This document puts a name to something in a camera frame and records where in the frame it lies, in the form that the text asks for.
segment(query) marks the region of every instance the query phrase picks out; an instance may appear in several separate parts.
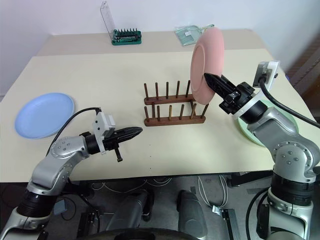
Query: beige tabletop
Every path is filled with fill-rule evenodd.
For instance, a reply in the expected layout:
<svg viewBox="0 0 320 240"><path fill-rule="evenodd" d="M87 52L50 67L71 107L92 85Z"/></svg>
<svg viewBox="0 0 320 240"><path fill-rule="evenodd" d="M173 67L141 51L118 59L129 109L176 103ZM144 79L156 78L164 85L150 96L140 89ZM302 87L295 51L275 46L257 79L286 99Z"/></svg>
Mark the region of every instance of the beige tabletop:
<svg viewBox="0 0 320 240"><path fill-rule="evenodd" d="M144 126L144 83L149 95L175 93L180 80L181 92L190 76L192 49L189 51L131 52L104 54L48 54L33 57L1 103L1 182L26 182L36 164L44 158L53 136L30 140L19 136L14 127L19 110L31 99L50 92L70 95L76 111L101 107L112 114L116 128L142 127L137 137L120 144L123 161L118 163L114 151L95 154L78 164L72 180L101 180L145 176L172 176L209 173L270 170L273 161L269 151L242 134L215 96L203 124L175 126ZM223 75L234 84L252 83L260 61L272 56L264 48L227 49ZM271 93L284 104L312 118L306 104L293 89L282 70L279 71ZM173 104L172 115L180 111ZM203 106L197 106L200 114ZM168 105L160 106L167 116ZM187 105L185 114L190 114ZM76 117L62 136L92 132L93 112ZM320 146L320 130L299 119L301 135Z"/></svg>

